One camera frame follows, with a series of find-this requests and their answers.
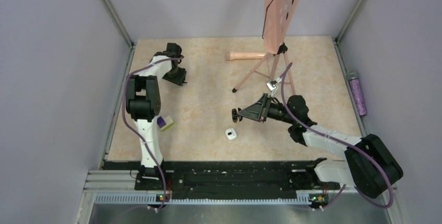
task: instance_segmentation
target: white wall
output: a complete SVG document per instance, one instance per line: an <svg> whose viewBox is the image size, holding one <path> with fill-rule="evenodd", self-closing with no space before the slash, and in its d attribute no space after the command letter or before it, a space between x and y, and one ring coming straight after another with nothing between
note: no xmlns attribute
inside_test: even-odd
<svg viewBox="0 0 442 224"><path fill-rule="evenodd" d="M72 223L128 48L100 0L0 0L0 223Z"/></svg>
<svg viewBox="0 0 442 224"><path fill-rule="evenodd" d="M300 0L288 35L337 36L356 0ZM264 0L112 0L133 39L261 36Z"/></svg>
<svg viewBox="0 0 442 224"><path fill-rule="evenodd" d="M367 0L343 41L368 128L404 170L397 184L411 223L440 223L441 19L441 0Z"/></svg>

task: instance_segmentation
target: wooden cylinder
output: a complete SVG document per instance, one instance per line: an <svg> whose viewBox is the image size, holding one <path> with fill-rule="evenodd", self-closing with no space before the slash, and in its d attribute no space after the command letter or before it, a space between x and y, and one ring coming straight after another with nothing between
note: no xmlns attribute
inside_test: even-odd
<svg viewBox="0 0 442 224"><path fill-rule="evenodd" d="M229 51L226 53L226 60L246 60L246 59L262 59L265 53L259 52L233 52Z"/></svg>

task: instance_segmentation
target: purple cylinder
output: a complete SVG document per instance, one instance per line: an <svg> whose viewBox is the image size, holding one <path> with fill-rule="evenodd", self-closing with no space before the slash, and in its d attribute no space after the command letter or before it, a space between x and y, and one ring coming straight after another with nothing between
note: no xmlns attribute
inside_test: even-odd
<svg viewBox="0 0 442 224"><path fill-rule="evenodd" d="M361 83L359 82L358 75L351 72L347 76L351 93L353 94L354 102L356 103L356 108L360 116L367 115L367 108L365 108L364 97L362 96Z"/></svg>

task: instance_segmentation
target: pink panel with holes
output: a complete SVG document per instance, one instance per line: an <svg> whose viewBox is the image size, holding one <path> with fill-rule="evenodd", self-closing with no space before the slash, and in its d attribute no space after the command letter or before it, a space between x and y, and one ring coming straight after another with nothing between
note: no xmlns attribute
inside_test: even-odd
<svg viewBox="0 0 442 224"><path fill-rule="evenodd" d="M276 54L279 46L284 42L299 0L271 1L265 0L264 9L268 7L268 10L264 27L264 47L268 52Z"/></svg>

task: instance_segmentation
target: tripod leg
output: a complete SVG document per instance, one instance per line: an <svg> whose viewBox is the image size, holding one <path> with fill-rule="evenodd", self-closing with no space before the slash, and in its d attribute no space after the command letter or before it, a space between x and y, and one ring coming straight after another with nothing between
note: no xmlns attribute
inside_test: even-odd
<svg viewBox="0 0 442 224"><path fill-rule="evenodd" d="M287 55L287 52L284 53L284 61L286 62L286 66L288 66L289 65L289 57ZM293 77L291 75L291 70L289 70L287 72L287 75L289 76L291 91L293 92L293 95L296 95L296 91L294 90L294 83L293 83Z"/></svg>
<svg viewBox="0 0 442 224"><path fill-rule="evenodd" d="M232 92L236 92L239 87L241 87L241 85L247 80L247 78L249 78L254 72L255 70L263 63L267 60L267 58L270 57L270 53L265 54L265 56L255 65L255 67L253 67L253 69L251 69L249 71L249 73L235 86L235 88L232 90Z"/></svg>
<svg viewBox="0 0 442 224"><path fill-rule="evenodd" d="M275 59L273 60L272 72L270 73L271 81L275 80L275 72L276 68L278 67L278 62L279 62L279 55L275 55Z"/></svg>

